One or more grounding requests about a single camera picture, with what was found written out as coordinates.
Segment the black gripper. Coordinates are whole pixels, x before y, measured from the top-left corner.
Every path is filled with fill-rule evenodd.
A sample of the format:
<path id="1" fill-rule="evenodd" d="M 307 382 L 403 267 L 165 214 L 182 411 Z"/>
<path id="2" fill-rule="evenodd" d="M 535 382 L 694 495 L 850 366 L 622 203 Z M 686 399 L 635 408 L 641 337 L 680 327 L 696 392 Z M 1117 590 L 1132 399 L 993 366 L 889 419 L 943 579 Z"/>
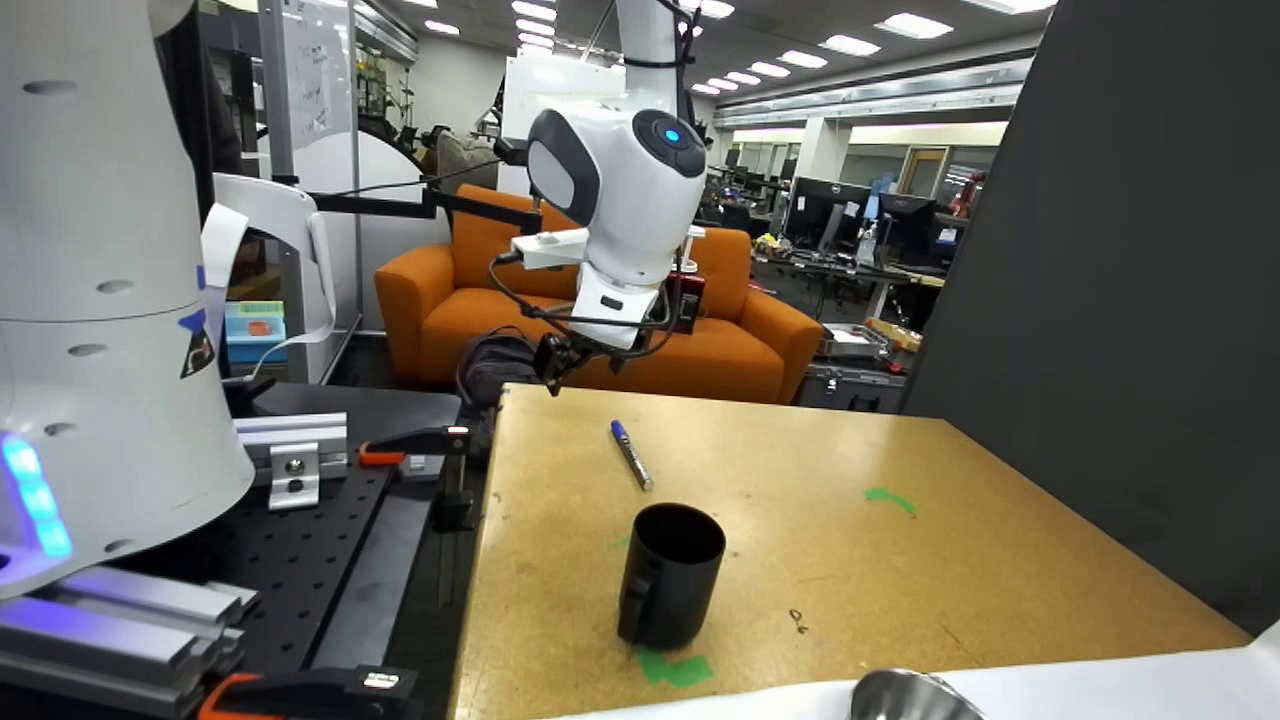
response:
<path id="1" fill-rule="evenodd" d="M 561 392 L 594 362 L 622 369 L 624 351 L 582 334 L 549 334 L 531 351 L 531 369 L 549 392 Z"/>

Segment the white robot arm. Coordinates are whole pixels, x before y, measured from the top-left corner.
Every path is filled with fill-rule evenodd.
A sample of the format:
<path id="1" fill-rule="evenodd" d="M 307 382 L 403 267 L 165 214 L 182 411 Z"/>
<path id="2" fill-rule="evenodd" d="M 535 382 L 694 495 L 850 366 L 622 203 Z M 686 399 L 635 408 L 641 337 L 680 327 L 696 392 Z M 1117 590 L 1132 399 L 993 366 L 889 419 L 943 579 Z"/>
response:
<path id="1" fill-rule="evenodd" d="M 582 271 L 563 334 L 615 362 L 678 271 L 705 146 L 678 113 L 678 3 L 615 0 L 622 104 L 552 104 L 525 146 L 561 234 L 531 267 Z M 304 227 L 318 199 L 195 168 L 155 40 L 193 0 L 0 0 L 0 597 L 170 544 L 253 483 L 219 387 L 213 239 Z"/>

